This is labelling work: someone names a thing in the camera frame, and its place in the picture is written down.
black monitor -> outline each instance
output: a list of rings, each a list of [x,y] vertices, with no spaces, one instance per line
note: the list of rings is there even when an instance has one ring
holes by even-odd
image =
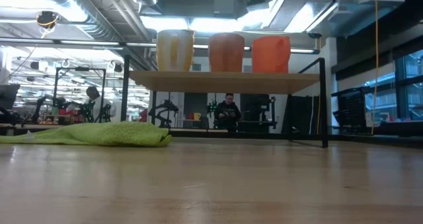
[[[20,85],[0,85],[0,107],[13,109]]]

shelf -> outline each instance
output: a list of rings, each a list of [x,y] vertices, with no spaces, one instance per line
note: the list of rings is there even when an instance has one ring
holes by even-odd
[[[130,71],[137,85],[160,92],[293,94],[317,82],[317,74]]]

orange container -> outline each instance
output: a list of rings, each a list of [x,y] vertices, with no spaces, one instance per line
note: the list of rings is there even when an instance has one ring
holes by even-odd
[[[209,38],[211,72],[242,72],[244,38],[235,33],[217,33]]]
[[[287,36],[265,36],[252,43],[253,73],[288,73],[291,42]]]

wooden table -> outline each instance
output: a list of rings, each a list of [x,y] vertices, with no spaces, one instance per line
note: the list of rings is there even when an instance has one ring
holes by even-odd
[[[1,224],[419,224],[423,152],[174,138],[0,145]]]
[[[319,66],[319,74],[303,74],[312,66]],[[152,123],[155,123],[157,91],[188,93],[244,93],[244,94],[288,94],[288,101],[293,93],[299,92],[319,81],[322,131],[318,136],[322,147],[328,147],[328,123],[326,100],[325,59],[319,58],[306,66],[298,74],[264,74],[232,72],[173,72],[173,71],[130,71],[130,78],[137,85],[143,85],[153,91]],[[287,104],[288,111],[293,104]],[[292,114],[288,112],[288,136],[292,139]]]

green towel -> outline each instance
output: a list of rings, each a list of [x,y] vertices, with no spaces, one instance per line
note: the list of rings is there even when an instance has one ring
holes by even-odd
[[[122,145],[162,147],[172,141],[168,130],[146,122],[86,123],[17,136],[0,136],[8,144]]]

